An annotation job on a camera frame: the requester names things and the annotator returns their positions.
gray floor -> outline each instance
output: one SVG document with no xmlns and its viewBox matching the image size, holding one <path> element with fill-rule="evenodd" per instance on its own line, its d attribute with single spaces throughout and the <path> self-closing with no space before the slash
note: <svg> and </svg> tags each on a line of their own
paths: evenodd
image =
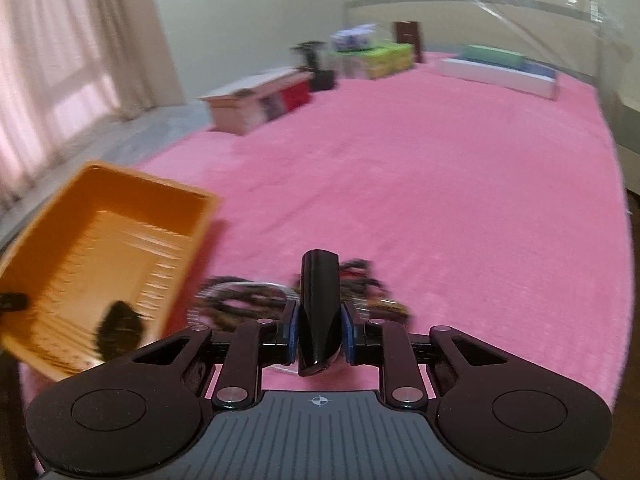
<svg viewBox="0 0 640 480">
<path fill-rule="evenodd" d="M 100 159 L 132 166 L 210 123 L 206 105 L 196 101 L 185 106 L 156 108 L 126 123 L 103 125 L 64 164 L 47 171 L 37 186 L 9 211 L 0 212 L 0 254 L 34 212 L 86 161 Z"/>
</svg>

orange plastic tray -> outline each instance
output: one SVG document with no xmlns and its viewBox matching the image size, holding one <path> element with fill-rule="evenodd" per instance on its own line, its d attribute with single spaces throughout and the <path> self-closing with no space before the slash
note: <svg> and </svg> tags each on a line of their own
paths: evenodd
<svg viewBox="0 0 640 480">
<path fill-rule="evenodd" d="M 219 199 L 107 164 L 85 165 L 0 260 L 0 291 L 30 305 L 0 319 L 0 342 L 59 381 L 100 364 L 95 333 L 113 301 L 162 337 Z"/>
</svg>

tissue box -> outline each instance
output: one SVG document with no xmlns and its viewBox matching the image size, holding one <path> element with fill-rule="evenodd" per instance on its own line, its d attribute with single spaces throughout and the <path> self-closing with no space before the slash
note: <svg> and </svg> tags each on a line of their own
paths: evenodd
<svg viewBox="0 0 640 480">
<path fill-rule="evenodd" d="M 353 28 L 339 30 L 331 36 L 331 42 L 336 52 L 350 52 L 371 48 L 376 35 L 376 24 L 365 23 Z"/>
<path fill-rule="evenodd" d="M 329 64 L 335 73 L 347 79 L 379 79 L 414 65 L 410 44 L 383 43 L 359 52 L 332 52 Z"/>
</svg>

metal screw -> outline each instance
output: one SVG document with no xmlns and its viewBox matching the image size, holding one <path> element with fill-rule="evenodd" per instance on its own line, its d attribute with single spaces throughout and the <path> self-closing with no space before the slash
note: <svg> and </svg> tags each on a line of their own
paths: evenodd
<svg viewBox="0 0 640 480">
<path fill-rule="evenodd" d="M 393 390 L 391 396 L 398 402 L 410 404 L 411 402 L 418 402 L 418 400 L 424 397 L 424 394 L 418 388 L 402 386 L 401 388 Z"/>
<path fill-rule="evenodd" d="M 249 394 L 244 388 L 239 388 L 238 386 L 227 386 L 226 388 L 222 388 L 217 394 L 216 397 L 218 400 L 222 402 L 240 402 L 245 400 Z"/>
</svg>

sheer curtain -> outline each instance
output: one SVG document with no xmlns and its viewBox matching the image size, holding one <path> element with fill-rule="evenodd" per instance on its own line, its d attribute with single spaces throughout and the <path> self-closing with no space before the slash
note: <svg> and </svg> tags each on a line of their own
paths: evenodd
<svg viewBox="0 0 640 480">
<path fill-rule="evenodd" d="M 152 107 L 121 0 L 0 0 L 0 218 L 104 121 Z"/>
</svg>

